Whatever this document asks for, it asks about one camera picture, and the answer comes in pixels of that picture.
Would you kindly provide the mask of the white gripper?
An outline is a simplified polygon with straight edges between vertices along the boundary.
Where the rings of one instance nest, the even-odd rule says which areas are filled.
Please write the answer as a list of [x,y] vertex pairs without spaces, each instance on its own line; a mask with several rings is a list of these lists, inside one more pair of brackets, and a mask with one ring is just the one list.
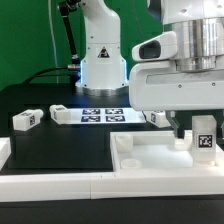
[[[139,63],[129,78],[129,101],[136,111],[166,111],[178,139],[185,137],[175,111],[224,109],[224,70],[180,73],[171,61]],[[216,113],[217,138],[224,138],[224,110]]]

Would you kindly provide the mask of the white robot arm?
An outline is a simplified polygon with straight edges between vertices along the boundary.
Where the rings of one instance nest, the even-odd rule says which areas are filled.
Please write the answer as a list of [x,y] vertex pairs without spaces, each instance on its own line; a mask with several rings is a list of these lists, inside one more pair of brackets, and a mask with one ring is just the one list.
[[104,0],[81,0],[86,55],[82,92],[129,89],[137,111],[224,110],[224,0],[147,0],[163,32],[132,49],[130,72],[120,54],[120,21]]

